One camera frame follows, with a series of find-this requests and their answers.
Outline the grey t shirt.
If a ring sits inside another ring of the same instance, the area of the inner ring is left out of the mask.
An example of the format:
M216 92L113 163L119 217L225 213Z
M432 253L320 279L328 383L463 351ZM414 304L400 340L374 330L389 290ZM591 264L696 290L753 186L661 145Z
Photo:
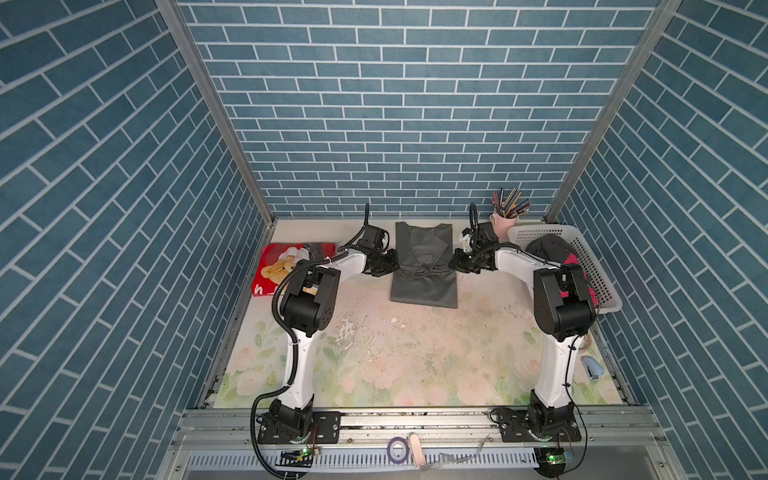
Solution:
M390 300L457 309L457 277L450 266L452 226L418 227L397 222L395 231L399 268L393 274Z

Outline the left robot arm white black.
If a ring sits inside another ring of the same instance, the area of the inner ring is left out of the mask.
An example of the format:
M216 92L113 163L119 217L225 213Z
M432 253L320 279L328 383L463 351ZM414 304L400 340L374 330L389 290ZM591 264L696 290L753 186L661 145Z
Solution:
M288 352L284 385L269 414L281 429L297 437L311 429L316 341L332 320L340 284L359 274L382 277L398 268L393 249L349 248L322 260L300 261L278 286L273 316L286 331Z

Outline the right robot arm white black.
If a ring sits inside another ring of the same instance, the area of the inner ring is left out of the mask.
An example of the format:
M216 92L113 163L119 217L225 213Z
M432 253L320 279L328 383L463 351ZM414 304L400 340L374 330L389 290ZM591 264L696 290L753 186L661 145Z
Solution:
M533 316L544 334L541 371L531 392L527 428L548 440L575 424L572 382L577 350L596 320L595 301L576 263L555 263L509 243L454 251L450 266L462 273L501 271L521 281L532 295Z

